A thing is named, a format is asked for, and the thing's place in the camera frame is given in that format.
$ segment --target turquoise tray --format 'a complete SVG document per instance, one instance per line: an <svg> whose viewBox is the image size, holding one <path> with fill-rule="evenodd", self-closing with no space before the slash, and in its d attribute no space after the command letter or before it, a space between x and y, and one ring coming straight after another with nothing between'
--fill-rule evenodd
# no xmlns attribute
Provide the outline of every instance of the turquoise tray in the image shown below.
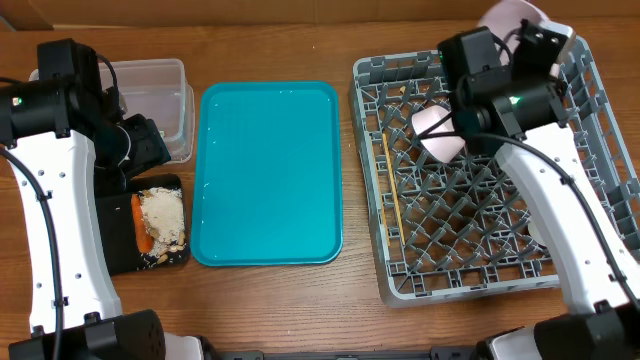
<svg viewBox="0 0 640 360"><path fill-rule="evenodd" d="M342 249L340 117L324 82L202 97L191 251L208 266L324 264Z"/></svg>

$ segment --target plastic container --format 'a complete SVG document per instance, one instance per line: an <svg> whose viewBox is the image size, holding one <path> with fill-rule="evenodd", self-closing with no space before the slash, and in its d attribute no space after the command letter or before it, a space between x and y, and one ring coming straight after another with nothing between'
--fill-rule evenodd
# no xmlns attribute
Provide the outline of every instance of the plastic container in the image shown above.
<svg viewBox="0 0 640 360"><path fill-rule="evenodd" d="M638 259L640 183L584 39L576 40L560 78L569 84L565 107L587 177ZM495 161L463 150L443 164L413 138L413 114L433 105L450 109L447 93L437 51L353 66L350 104L382 300L416 306L558 286L548 251L529 233L526 204Z"/></svg>
<svg viewBox="0 0 640 360"><path fill-rule="evenodd" d="M183 163L191 158L194 136L193 89L187 83L184 65L178 59L136 60L111 63L118 88L127 104L128 116L142 114L153 119L163 134L171 161ZM113 85L109 69L100 66L103 89ZM29 81L38 79L34 70Z"/></svg>

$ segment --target wooden stick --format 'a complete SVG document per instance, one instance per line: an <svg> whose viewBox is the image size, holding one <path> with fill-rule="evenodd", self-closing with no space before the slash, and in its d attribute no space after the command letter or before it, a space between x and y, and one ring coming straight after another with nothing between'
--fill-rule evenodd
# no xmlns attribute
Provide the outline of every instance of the wooden stick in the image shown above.
<svg viewBox="0 0 640 360"><path fill-rule="evenodd" d="M389 182L391 182L391 195L393 195L393 205L396 208L396 221L400 230L400 241L404 246L404 230L402 230L402 218L400 217L400 206L398 206L398 195L396 194L396 180L393 176L393 165L389 156L389 146L387 145L387 135L382 133L382 145L384 146L384 156L387 158L387 172L389 173Z"/></svg>

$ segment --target plastic tray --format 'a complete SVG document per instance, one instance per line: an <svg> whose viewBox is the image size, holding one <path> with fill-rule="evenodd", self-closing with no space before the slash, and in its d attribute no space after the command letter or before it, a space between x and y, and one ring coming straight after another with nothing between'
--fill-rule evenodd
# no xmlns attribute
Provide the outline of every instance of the plastic tray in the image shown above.
<svg viewBox="0 0 640 360"><path fill-rule="evenodd" d="M322 264L342 248L340 118L323 82L202 97L192 252L209 266Z"/></svg>
<svg viewBox="0 0 640 360"><path fill-rule="evenodd" d="M135 114L153 119L171 154L167 164L188 161L193 150L194 98L182 61L135 60L112 65L127 104L125 119ZM103 63L99 66L103 89L113 86L109 69ZM37 79L38 70L34 70L29 81Z"/></svg>
<svg viewBox="0 0 640 360"><path fill-rule="evenodd" d="M142 190L163 187L171 190L182 190L178 175L163 174L151 177L136 178L127 184L126 192L96 199L96 211L102 238L102 250L109 275L114 276L131 271L184 264L189 260L189 227L186 222L185 209L185 247L178 252L167 252L168 259L157 264L151 258L138 251L131 210L131 195Z"/></svg>
<svg viewBox="0 0 640 360"><path fill-rule="evenodd" d="M569 84L565 106L587 176L638 258L640 183L582 38L561 77ZM463 150L441 164L413 138L412 114L433 104L448 109L447 89L437 51L364 58L353 66L350 103L382 300L415 306L558 286L548 251L528 235L526 205L495 162Z"/></svg>

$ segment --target clear plastic container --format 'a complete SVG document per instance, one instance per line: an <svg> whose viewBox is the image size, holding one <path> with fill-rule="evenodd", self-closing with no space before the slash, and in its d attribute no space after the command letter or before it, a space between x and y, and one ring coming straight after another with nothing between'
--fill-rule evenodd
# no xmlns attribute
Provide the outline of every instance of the clear plastic container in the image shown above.
<svg viewBox="0 0 640 360"><path fill-rule="evenodd" d="M136 60L111 65L127 104L125 118L139 113L153 119L171 154L167 164L188 161L193 150L195 106L182 61ZM100 78L103 89L113 85L109 69L103 63L100 63ZM38 70L34 70L29 81L37 79Z"/></svg>

